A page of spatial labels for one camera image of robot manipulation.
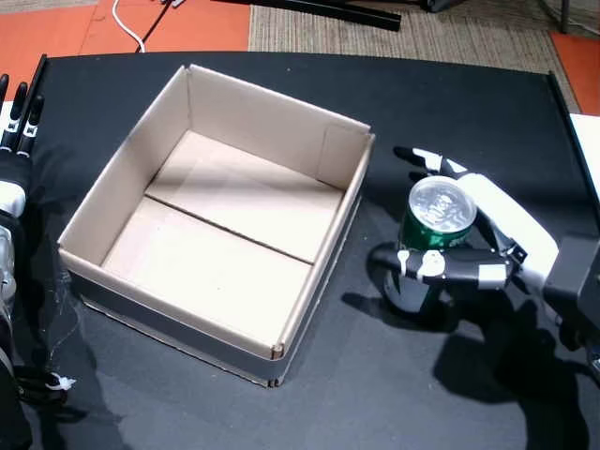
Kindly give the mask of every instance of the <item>can lid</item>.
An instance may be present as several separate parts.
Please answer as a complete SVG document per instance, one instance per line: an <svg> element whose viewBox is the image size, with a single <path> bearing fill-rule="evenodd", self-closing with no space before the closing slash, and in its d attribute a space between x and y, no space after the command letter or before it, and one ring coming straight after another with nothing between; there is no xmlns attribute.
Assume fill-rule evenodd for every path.
<svg viewBox="0 0 600 450"><path fill-rule="evenodd" d="M447 176L429 176L415 184L409 207L419 222L438 233L466 230L477 216L471 197Z"/></svg>

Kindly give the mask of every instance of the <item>black fingertip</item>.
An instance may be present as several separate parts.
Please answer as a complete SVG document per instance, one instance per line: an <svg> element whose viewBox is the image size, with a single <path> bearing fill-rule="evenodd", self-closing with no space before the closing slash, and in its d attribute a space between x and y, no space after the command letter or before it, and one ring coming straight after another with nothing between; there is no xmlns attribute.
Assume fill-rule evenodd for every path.
<svg viewBox="0 0 600 450"><path fill-rule="evenodd" d="M427 178L428 175L424 172L409 172L409 179L413 183L417 183L421 181L423 178Z"/></svg>
<svg viewBox="0 0 600 450"><path fill-rule="evenodd" d="M4 73L0 77L0 109L2 109L2 103L4 102L4 97L7 94L8 89L8 75Z"/></svg>
<svg viewBox="0 0 600 450"><path fill-rule="evenodd" d="M41 110L44 108L44 96L36 96L31 104L31 112L29 113L29 125L36 126L39 124Z"/></svg>
<svg viewBox="0 0 600 450"><path fill-rule="evenodd" d="M17 86L17 92L15 93L15 99L12 102L12 109L10 110L10 118L17 120L21 117L23 112L23 104L25 103L25 97L27 97L27 83L20 82Z"/></svg>
<svg viewBox="0 0 600 450"><path fill-rule="evenodd" d="M456 172L455 168L450 164L450 160L446 157L442 158L442 164L440 164L440 175L449 176L450 178L458 179L463 175L469 173L469 171Z"/></svg>
<svg viewBox="0 0 600 450"><path fill-rule="evenodd" d="M398 158L410 162L412 165L425 167L425 159L423 157L415 155L413 150L414 149L411 147L403 147L401 145L397 145L396 147L394 147L394 154Z"/></svg>
<svg viewBox="0 0 600 450"><path fill-rule="evenodd" d="M370 252L370 260L376 264L382 265L390 269L400 269L400 262L398 260L398 253L386 247L375 247Z"/></svg>

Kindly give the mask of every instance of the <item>white cable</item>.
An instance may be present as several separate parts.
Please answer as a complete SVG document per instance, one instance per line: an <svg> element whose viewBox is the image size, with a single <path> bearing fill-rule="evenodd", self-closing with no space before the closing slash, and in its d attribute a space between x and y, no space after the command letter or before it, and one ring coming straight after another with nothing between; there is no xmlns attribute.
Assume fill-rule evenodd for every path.
<svg viewBox="0 0 600 450"><path fill-rule="evenodd" d="M119 25L123 29L123 31L125 31L128 35L130 35L132 38L134 38L138 42L138 45L140 46L140 52L146 53L146 47L145 47L145 45L143 45L143 41L140 39L140 37L138 35L136 35L133 31L131 31L129 28L127 28L127 26L123 22L121 22L121 19L119 19L119 16L117 16L116 7L118 5L119 5L119 0L114 0L114 3L112 4L112 16L114 17L117 25Z"/></svg>
<svg viewBox="0 0 600 450"><path fill-rule="evenodd" d="M77 382L77 380L74 380L69 377L61 377L60 375L54 372L52 373L52 375L56 379L56 385L50 386L49 384L46 384L46 387L51 391L68 391L71 388L71 386Z"/></svg>

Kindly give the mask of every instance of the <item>white zip tie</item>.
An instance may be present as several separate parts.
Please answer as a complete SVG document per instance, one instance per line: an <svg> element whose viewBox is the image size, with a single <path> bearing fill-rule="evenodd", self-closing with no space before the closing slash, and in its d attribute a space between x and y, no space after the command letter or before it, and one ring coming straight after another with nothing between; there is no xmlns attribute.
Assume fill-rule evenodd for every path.
<svg viewBox="0 0 600 450"><path fill-rule="evenodd" d="M54 386L46 384L46 387L51 391L68 391L71 388L71 386L77 382L77 380L74 380L69 377L61 377L55 372L52 372L52 375L54 376L58 384Z"/></svg>

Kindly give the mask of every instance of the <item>black cable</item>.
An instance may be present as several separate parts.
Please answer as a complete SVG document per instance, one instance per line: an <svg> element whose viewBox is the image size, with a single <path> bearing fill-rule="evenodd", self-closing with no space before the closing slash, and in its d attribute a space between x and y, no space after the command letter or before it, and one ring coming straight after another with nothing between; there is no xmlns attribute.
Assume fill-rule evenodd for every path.
<svg viewBox="0 0 600 450"><path fill-rule="evenodd" d="M19 399L30 405L63 405L67 401L67 391L52 389L58 386L58 377L40 368L15 366L15 381Z"/></svg>
<svg viewBox="0 0 600 450"><path fill-rule="evenodd" d="M142 42L144 44L146 43L146 40L148 38L150 38L150 35L152 35L152 32L157 27L157 25L161 21L162 17L167 13L167 9L169 9L169 7L171 6L171 2L172 1L173 0L167 0L167 3L165 3L164 7L162 7L162 11L160 11L160 14L158 14L157 19L154 21L154 23L152 24L152 26L150 27L150 29L146 32L146 34L143 35ZM142 47L140 47L138 45L138 48L135 50L135 53L139 53L141 49L142 49Z"/></svg>

